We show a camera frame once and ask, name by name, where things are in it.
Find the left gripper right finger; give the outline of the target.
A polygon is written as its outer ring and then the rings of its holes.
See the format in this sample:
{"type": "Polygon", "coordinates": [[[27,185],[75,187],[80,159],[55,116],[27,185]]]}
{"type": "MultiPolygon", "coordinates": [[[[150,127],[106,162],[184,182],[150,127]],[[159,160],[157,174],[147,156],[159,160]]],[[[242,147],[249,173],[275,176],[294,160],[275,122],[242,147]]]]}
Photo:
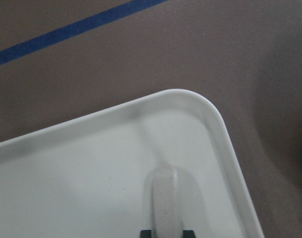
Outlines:
{"type": "Polygon", "coordinates": [[[193,230],[183,230],[182,238],[196,238],[196,234],[193,230]]]}

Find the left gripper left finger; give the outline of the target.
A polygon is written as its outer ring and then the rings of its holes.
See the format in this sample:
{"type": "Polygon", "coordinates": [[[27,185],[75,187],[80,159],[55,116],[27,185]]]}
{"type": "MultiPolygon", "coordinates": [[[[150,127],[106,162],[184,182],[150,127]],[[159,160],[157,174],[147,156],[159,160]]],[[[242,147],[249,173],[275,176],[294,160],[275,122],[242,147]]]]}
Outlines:
{"type": "Polygon", "coordinates": [[[141,230],[140,238],[152,238],[152,231],[151,230],[141,230]]]}

